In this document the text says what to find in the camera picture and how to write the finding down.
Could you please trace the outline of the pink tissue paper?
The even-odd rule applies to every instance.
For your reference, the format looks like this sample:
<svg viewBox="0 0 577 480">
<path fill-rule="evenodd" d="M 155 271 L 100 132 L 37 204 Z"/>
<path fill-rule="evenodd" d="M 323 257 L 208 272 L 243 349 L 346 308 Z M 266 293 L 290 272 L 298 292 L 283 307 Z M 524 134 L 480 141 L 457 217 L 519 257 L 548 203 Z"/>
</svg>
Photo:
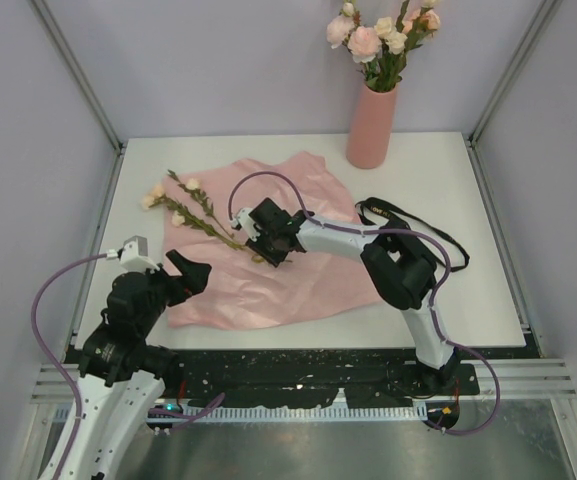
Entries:
<svg viewBox="0 0 577 480">
<path fill-rule="evenodd" d="M 354 200 L 321 156 L 301 152 L 271 166 L 254 159 L 193 175 L 215 207 L 219 229 L 227 213 L 272 199 L 295 213 L 301 204 L 316 214 L 358 222 Z M 212 267 L 205 291 L 167 312 L 171 328 L 200 325 L 251 330 L 328 318 L 371 305 L 380 298 L 362 263 L 324 253 L 291 253 L 274 268 L 251 251 L 236 251 L 206 233 L 164 217 L 163 249 L 178 250 Z"/>
</svg>

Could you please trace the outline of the pink artificial flower bunch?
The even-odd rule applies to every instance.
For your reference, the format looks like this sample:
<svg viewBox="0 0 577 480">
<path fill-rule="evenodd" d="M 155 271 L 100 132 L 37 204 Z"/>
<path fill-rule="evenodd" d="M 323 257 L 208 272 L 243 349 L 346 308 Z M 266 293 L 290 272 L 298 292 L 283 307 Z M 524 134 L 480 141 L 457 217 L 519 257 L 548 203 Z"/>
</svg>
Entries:
<svg viewBox="0 0 577 480">
<path fill-rule="evenodd" d="M 219 219 L 215 203 L 199 178 L 184 178 L 174 170 L 168 170 L 166 180 L 152 186 L 138 204 L 144 211 L 161 210 L 166 214 L 169 242 L 181 246 L 181 234 L 188 233 L 190 239 L 185 243 L 195 250 L 206 247 L 212 253 L 238 255 L 252 265 L 269 265 L 243 240 L 238 240 L 232 228 Z"/>
</svg>

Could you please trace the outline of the pink flower stem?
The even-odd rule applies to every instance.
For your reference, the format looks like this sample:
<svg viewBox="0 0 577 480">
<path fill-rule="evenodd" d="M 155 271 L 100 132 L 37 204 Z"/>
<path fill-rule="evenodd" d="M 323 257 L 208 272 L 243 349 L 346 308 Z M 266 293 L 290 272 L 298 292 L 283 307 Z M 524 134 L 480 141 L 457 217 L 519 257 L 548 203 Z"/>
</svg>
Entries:
<svg viewBox="0 0 577 480">
<path fill-rule="evenodd" d="M 361 24 L 354 1 L 344 1 L 339 14 L 326 27 L 326 40 L 332 49 L 344 47 L 360 66 L 365 85 L 376 91 L 381 67 L 382 40 L 373 27 Z"/>
<path fill-rule="evenodd" d="M 395 85 L 402 80 L 402 72 L 407 66 L 410 52 L 422 46 L 428 37 L 433 37 L 441 27 L 439 15 L 435 12 L 438 1 L 422 1 L 416 10 L 412 10 L 410 1 L 401 3 L 396 21 L 397 30 L 406 36 L 404 50 L 396 62 Z"/>
</svg>

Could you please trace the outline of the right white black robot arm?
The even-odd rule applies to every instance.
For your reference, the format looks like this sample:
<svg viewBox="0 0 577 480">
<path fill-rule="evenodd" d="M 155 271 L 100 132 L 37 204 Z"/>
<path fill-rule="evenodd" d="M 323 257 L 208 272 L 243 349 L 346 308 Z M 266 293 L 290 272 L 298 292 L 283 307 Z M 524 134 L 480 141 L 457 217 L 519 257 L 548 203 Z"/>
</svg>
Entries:
<svg viewBox="0 0 577 480">
<path fill-rule="evenodd" d="M 442 394 L 456 382 L 459 355 L 444 335 L 435 303 L 437 262 L 409 229 L 390 223 L 382 230 L 334 221 L 309 211 L 293 215 L 266 198 L 231 216 L 246 245 L 277 267 L 291 252 L 326 253 L 363 265 L 381 299 L 399 310 L 414 341 L 422 386 Z"/>
</svg>

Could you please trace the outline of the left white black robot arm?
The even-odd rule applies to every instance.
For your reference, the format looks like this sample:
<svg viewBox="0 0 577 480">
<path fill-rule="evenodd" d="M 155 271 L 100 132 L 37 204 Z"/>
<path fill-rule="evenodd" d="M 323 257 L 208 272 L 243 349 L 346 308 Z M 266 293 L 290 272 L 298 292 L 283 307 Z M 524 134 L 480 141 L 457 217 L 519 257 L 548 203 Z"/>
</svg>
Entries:
<svg viewBox="0 0 577 480">
<path fill-rule="evenodd" d="M 177 274 L 127 246 L 91 256 L 92 261 L 116 260 L 124 271 L 113 280 L 101 322 L 83 345 L 78 378 L 71 377 L 42 336 L 35 337 L 73 393 L 66 425 L 42 478 L 110 478 L 155 399 L 180 390 L 177 355 L 148 345 L 147 338 L 167 308 L 206 289 L 212 268 L 176 250 L 166 256 Z"/>
</svg>

